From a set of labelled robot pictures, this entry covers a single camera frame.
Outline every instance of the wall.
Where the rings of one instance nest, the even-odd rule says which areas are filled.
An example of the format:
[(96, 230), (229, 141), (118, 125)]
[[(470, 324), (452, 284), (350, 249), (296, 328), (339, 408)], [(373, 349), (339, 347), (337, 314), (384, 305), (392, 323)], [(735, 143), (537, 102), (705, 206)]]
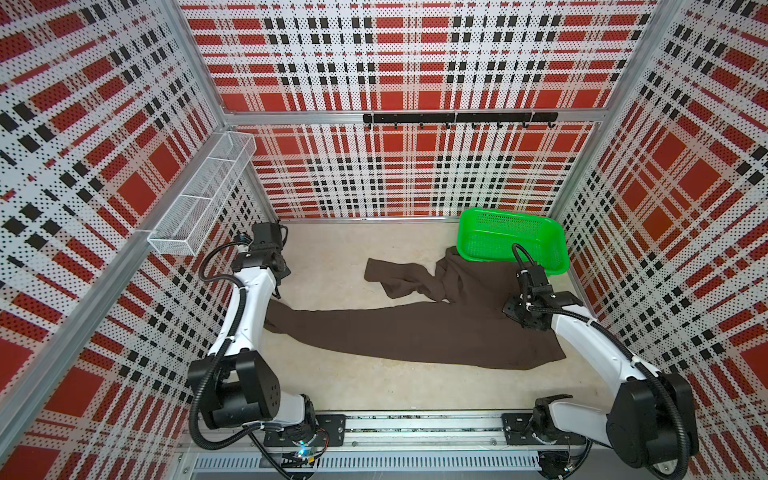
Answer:
[(603, 323), (693, 386), (700, 478), (768, 464), (766, 24), (686, 2), (560, 219)]
[(0, 397), (212, 131), (161, 10), (0, 5)]
[[(213, 130), (161, 12), (138, 0), (0, 4), (0, 396)], [(243, 189), (208, 246), (257, 216)], [(164, 475), (190, 401), (187, 365), (227, 295), (192, 277), (199, 261), (144, 262), (0, 459), (0, 478)]]
[[(603, 107), (657, 5), (179, 3), (235, 113)], [(591, 129), (242, 127), (258, 137), (254, 165), (283, 218), (546, 215)]]
[(229, 111), (601, 107), (657, 4), (179, 3)]
[[(241, 180), (196, 257), (151, 254), (27, 432), (0, 478), (163, 478), (186, 429), (187, 368), (219, 333), (229, 285), (197, 268), (262, 213)], [(234, 250), (212, 269), (229, 269)]]
[(244, 126), (281, 218), (458, 215), (468, 207), (545, 215), (591, 123)]

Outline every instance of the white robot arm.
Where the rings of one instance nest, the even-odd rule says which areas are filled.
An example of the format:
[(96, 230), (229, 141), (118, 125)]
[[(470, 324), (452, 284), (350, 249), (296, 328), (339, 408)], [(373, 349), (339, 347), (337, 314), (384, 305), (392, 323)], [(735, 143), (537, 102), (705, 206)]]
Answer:
[[(193, 361), (187, 373), (194, 391), (190, 435), (204, 449), (221, 449), (257, 429), (284, 432), (292, 442), (302, 445), (319, 429), (309, 398), (283, 392), (277, 376), (258, 352), (270, 297), (290, 270), (282, 255), (280, 226), (256, 223), (252, 230), (252, 240), (219, 246), (200, 266), (204, 282), (227, 280), (234, 284), (221, 331), (208, 356)], [(232, 262), (234, 275), (206, 276), (213, 255), (235, 246), (242, 251)], [(209, 429), (242, 427), (243, 431), (221, 442), (207, 441), (200, 433), (198, 415)]]
[[(528, 257), (523, 262), (518, 250)], [(570, 292), (555, 293), (544, 268), (523, 247), (518, 261), (520, 295), (504, 313), (524, 328), (553, 329), (589, 362), (614, 394), (610, 409), (582, 405), (568, 395), (536, 400), (531, 426), (543, 442), (573, 432), (612, 447), (629, 466), (646, 467), (658, 478), (680, 479), (698, 452), (693, 393), (678, 374), (664, 374), (632, 353)], [(677, 460), (670, 475), (653, 465)]]

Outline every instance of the brown cloth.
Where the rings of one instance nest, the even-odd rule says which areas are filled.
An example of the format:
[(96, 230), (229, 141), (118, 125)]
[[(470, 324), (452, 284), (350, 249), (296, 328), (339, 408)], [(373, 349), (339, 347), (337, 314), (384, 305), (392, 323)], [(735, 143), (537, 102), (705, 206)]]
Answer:
[(264, 328), (322, 349), (410, 362), (526, 370), (565, 358), (552, 331), (523, 329), (502, 313), (518, 292), (512, 263), (468, 262), (451, 247), (435, 276), (416, 263), (369, 259), (365, 279), (381, 282), (390, 298), (418, 291), (435, 302), (309, 311), (270, 301)]

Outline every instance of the vent grille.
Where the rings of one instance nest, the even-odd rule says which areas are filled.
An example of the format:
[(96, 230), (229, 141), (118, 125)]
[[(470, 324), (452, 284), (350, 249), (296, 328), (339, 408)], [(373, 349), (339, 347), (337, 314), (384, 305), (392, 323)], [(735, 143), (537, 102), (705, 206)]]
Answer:
[[(195, 472), (269, 472), (259, 454), (200, 454)], [(540, 470), (536, 451), (327, 452), (318, 472), (445, 472)], [(288, 469), (288, 472), (301, 469)]]

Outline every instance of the green basket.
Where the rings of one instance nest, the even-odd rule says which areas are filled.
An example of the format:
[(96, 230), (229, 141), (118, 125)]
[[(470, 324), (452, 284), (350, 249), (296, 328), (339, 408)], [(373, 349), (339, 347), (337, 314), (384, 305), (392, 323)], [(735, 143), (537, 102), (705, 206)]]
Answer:
[(462, 213), (456, 248), (465, 260), (515, 261), (513, 243), (520, 243), (548, 275), (565, 273), (571, 265), (563, 227), (551, 218), (485, 208)]

